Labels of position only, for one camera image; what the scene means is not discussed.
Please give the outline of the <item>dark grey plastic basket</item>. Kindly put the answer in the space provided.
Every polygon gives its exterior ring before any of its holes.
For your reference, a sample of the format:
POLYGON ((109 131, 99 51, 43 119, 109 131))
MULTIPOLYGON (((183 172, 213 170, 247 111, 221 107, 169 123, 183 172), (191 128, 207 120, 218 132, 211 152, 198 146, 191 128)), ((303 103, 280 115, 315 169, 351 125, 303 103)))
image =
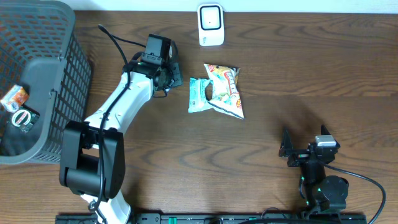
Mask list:
POLYGON ((39 117, 25 133, 1 108, 2 164, 58 164, 65 125, 83 121, 92 72, 74 27, 63 2, 1 1, 1 95, 22 86, 39 117))

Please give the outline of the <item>white barcode scanner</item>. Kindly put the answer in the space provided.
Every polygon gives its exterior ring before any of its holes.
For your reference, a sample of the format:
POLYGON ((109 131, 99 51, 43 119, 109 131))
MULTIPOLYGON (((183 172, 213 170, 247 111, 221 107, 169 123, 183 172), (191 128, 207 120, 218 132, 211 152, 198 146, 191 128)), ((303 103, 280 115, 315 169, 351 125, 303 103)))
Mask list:
POLYGON ((201 4, 197 9, 198 39, 203 47, 222 45, 224 42, 223 8, 217 3, 201 4))

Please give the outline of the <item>small orange candy box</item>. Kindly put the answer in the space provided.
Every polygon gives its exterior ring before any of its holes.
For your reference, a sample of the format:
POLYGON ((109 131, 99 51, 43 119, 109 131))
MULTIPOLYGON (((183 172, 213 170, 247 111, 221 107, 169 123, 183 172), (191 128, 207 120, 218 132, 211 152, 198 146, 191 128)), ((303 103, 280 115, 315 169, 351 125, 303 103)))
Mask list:
POLYGON ((1 99, 1 104, 6 111, 15 113, 27 100, 29 94, 20 85, 14 85, 1 99))

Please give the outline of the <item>teal white snack packet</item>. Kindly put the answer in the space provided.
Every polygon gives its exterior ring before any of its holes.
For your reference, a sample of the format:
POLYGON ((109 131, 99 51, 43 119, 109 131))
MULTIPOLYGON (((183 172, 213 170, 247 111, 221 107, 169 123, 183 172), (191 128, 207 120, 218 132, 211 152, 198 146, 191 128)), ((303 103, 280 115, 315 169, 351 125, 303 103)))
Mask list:
POLYGON ((206 98, 206 87, 211 83, 209 79, 191 78, 189 94, 189 113, 196 113, 212 109, 206 98))

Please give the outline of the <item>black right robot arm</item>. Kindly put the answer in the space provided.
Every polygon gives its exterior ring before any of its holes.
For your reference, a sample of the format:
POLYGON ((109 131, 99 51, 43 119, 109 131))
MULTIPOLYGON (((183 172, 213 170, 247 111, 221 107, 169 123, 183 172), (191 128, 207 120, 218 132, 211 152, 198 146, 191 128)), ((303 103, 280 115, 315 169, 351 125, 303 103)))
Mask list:
POLYGON ((299 192, 307 202, 301 217, 308 219, 318 214, 338 214, 346 208, 349 183, 336 175, 326 175, 325 166, 335 160, 340 144, 321 126, 321 134, 315 136, 305 149, 296 149, 285 129, 279 149, 279 157, 287 158, 289 167, 299 167, 301 178, 299 192))

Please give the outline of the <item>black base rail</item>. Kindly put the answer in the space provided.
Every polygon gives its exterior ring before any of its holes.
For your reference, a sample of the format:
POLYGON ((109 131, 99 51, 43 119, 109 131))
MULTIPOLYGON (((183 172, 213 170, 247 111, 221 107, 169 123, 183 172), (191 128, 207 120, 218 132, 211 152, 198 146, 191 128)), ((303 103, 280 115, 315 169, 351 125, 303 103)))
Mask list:
MULTIPOLYGON (((159 213, 137 213, 131 217, 127 222, 132 224, 206 224, 206 223, 224 223, 234 224, 242 223, 251 220, 259 221, 263 219, 283 219, 284 223, 293 223, 296 219, 291 214, 280 213, 266 213, 264 215, 162 215, 159 213)), ((312 215, 310 221, 320 221, 322 223, 366 223, 364 215, 312 215)), ((81 215, 57 215, 55 217, 55 224, 84 224, 96 223, 96 214, 81 214, 81 215)))

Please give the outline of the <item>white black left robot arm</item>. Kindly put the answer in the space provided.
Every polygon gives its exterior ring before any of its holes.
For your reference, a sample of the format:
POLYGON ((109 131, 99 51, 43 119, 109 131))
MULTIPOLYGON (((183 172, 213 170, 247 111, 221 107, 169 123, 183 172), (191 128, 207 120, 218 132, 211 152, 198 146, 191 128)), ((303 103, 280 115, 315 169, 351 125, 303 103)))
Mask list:
POLYGON ((88 203, 88 215, 59 215, 56 223, 128 223, 132 207, 121 192, 124 135, 157 91, 182 84, 176 43, 151 34, 145 50, 126 61, 121 80, 100 108, 63 130, 59 181, 88 203))

